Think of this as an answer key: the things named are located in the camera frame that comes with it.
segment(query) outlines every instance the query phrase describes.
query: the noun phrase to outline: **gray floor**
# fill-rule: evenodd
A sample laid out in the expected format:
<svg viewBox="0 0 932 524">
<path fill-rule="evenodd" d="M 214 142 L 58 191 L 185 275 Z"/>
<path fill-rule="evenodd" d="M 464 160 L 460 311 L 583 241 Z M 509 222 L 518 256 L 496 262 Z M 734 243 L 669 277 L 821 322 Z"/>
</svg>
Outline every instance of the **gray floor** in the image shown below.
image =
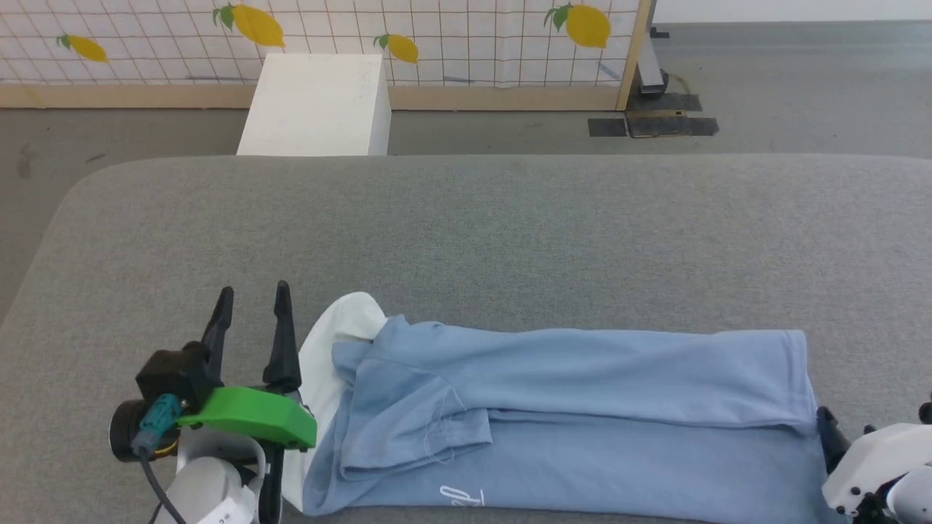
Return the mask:
<svg viewBox="0 0 932 524">
<path fill-rule="evenodd" d="M 671 89 L 700 95 L 714 137 L 589 138 L 588 113 L 409 113 L 390 152 L 850 153 L 932 158 L 932 26 L 674 27 Z M 0 112 L 0 319 L 64 194 L 134 159 L 231 155 L 245 111 Z"/>
</svg>

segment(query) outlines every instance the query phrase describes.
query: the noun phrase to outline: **white pedestal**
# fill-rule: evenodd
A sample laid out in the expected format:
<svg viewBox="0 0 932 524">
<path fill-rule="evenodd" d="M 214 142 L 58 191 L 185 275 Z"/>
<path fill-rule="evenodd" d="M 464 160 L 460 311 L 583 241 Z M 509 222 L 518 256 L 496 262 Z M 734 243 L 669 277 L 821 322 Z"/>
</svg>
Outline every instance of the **white pedestal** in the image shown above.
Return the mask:
<svg viewBox="0 0 932 524">
<path fill-rule="evenodd" d="M 390 124 L 381 55 L 270 54 L 237 155 L 385 155 Z"/>
</svg>

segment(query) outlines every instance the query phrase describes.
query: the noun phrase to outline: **teal connector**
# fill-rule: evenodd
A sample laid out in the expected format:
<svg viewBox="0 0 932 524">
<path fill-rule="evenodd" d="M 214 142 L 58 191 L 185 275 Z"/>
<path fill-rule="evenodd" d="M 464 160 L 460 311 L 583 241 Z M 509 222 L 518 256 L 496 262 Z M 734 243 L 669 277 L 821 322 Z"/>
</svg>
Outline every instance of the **teal connector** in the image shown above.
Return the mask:
<svg viewBox="0 0 932 524">
<path fill-rule="evenodd" d="M 171 393 L 164 393 L 156 399 L 139 423 L 139 433 L 132 439 L 133 452 L 139 457 L 152 455 L 158 441 L 181 417 L 181 411 L 181 401 Z"/>
</svg>

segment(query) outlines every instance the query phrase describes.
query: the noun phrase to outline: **robotic arm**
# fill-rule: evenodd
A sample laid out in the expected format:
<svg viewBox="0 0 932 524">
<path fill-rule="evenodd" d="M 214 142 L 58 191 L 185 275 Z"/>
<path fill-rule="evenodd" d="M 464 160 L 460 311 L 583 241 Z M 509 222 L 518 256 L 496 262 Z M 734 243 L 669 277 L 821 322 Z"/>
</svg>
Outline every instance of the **robotic arm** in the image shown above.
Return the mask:
<svg viewBox="0 0 932 524">
<path fill-rule="evenodd" d="M 829 478 L 822 494 L 855 524 L 932 523 L 932 402 L 919 409 L 922 424 L 864 428 L 849 444 L 831 412 L 820 407 Z"/>
<path fill-rule="evenodd" d="M 110 423 L 110 448 L 142 465 L 159 498 L 150 523 L 276 524 L 286 449 L 317 442 L 317 422 L 301 403 L 301 370 L 288 284 L 275 296 L 275 337 L 264 385 L 220 380 L 233 289 L 225 287 L 200 342 L 155 352 L 136 376 L 142 400 L 122 403 Z M 149 463 L 178 457 L 163 490 Z"/>
</svg>

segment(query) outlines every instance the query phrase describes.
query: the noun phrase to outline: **white wall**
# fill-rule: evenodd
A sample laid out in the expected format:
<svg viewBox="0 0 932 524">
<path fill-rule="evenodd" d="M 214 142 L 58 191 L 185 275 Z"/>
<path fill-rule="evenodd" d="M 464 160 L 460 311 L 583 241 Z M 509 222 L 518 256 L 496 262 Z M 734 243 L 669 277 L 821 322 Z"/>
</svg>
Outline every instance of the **white wall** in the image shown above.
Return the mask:
<svg viewBox="0 0 932 524">
<path fill-rule="evenodd" d="M 655 23 L 932 20 L 932 0 L 657 0 Z"/>
</svg>

